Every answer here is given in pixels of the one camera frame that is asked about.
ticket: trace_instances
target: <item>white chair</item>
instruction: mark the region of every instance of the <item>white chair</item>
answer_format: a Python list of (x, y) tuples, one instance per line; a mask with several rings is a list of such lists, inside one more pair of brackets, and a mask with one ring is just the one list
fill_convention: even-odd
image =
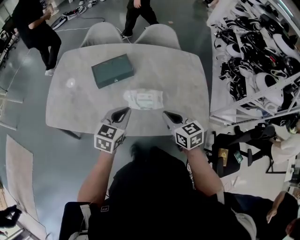
[(100, 22), (91, 26), (80, 47), (112, 43), (123, 43), (120, 33), (111, 23)]
[(154, 24), (147, 27), (135, 41), (135, 44), (157, 45), (181, 50), (176, 32), (163, 24)]

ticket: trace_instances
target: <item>person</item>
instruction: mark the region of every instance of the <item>person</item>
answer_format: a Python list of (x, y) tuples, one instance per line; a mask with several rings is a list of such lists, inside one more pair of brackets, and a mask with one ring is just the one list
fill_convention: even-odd
[(155, 13), (150, 6), (150, 0), (129, 0), (125, 29), (121, 33), (123, 40), (132, 37), (132, 30), (135, 27), (139, 15), (141, 15), (150, 25), (158, 24)]
[(149, 152), (133, 149), (133, 161), (116, 173), (106, 200), (115, 152), (100, 152), (77, 202), (65, 206), (60, 240), (86, 232), (89, 240), (187, 235), (200, 239), (255, 239), (255, 230), (247, 225), (251, 217), (237, 217), (226, 202), (219, 201), (222, 182), (200, 148), (184, 150), (196, 190), (182, 161), (157, 147)]
[[(296, 131), (296, 134), (291, 135), (286, 140), (277, 136), (279, 141), (276, 141), (273, 138), (270, 140), (248, 141), (247, 144), (259, 149), (259, 151), (253, 155), (253, 161), (261, 159), (264, 156), (268, 156), (273, 159), (275, 163), (280, 163), (298, 155), (300, 153), (300, 120), (296, 123)], [(243, 133), (239, 126), (234, 128), (234, 132), (237, 135), (241, 135)]]
[(234, 210), (252, 217), (260, 240), (282, 240), (286, 235), (300, 240), (299, 206), (296, 198), (288, 192), (280, 192), (274, 201), (232, 193), (226, 193), (226, 198)]
[(39, 50), (46, 66), (46, 76), (53, 76), (60, 50), (61, 40), (57, 33), (46, 23), (51, 13), (43, 14), (39, 0), (19, 0), (12, 18), (25, 45)]
[(0, 211), (0, 227), (14, 227), (17, 224), (17, 221), (21, 215), (21, 210), (17, 209), (17, 205), (6, 208), (3, 211)]

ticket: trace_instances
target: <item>gray floor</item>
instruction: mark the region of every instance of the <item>gray floor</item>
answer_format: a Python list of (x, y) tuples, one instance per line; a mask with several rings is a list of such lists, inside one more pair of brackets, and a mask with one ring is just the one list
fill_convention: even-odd
[[(79, 0), (75, 0), (69, 4), (65, 1), (60, 5), (60, 13), (74, 9), (78, 2)], [(99, 2), (81, 16), (104, 17), (107, 22), (123, 30), (126, 4), (127, 1), (123, 0)], [(170, 26), (175, 29), (182, 50), (200, 57), (208, 88), (211, 90), (211, 39), (210, 30), (205, 24), (207, 13), (202, 0), (152, 0), (151, 5), (160, 23), (168, 24), (168, 21), (173, 21)], [(100, 21), (101, 19), (76, 18), (57, 30), (88, 28)], [(140, 17), (131, 41), (140, 36), (145, 26), (146, 21)], [(86, 33), (87, 30), (59, 31), (58, 35), (62, 40), (59, 58), (65, 51), (79, 47)], [(5, 144), (6, 135), (9, 134), (34, 155), (33, 189), (39, 220), (46, 226), (47, 232), (51, 233), (49, 239), (57, 239), (64, 205), (76, 200), (79, 187), (95, 164), (99, 152), (93, 148), (92, 135), (83, 134), (81, 140), (76, 140), (45, 124), (45, 107), (51, 78), (44, 75), (45, 67), (36, 49), (31, 49), (28, 53), (22, 41), (16, 47), (10, 53), (6, 68), (0, 71), (0, 86), (7, 88), (14, 78), (8, 95), (23, 98), (24, 103), (6, 102), (1, 120), (17, 126), (17, 131), (0, 127), (0, 174), (7, 186)], [(118, 149), (111, 176), (130, 161), (128, 150), (137, 140), (142, 141), (144, 146), (162, 146), (172, 155), (183, 159), (169, 137), (129, 137)]]

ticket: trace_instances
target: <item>gray marble table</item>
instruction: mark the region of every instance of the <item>gray marble table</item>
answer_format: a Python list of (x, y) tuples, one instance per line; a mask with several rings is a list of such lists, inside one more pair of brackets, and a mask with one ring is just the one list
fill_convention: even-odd
[[(135, 75), (98, 89), (91, 66), (123, 54), (128, 55)], [(123, 94), (135, 89), (163, 91), (164, 108), (133, 109), (127, 126), (128, 136), (170, 135), (162, 118), (163, 110), (185, 113), (207, 130), (209, 97), (199, 57), (181, 50), (142, 44), (95, 45), (65, 52), (49, 88), (46, 124), (93, 134), (109, 110), (128, 106)]]

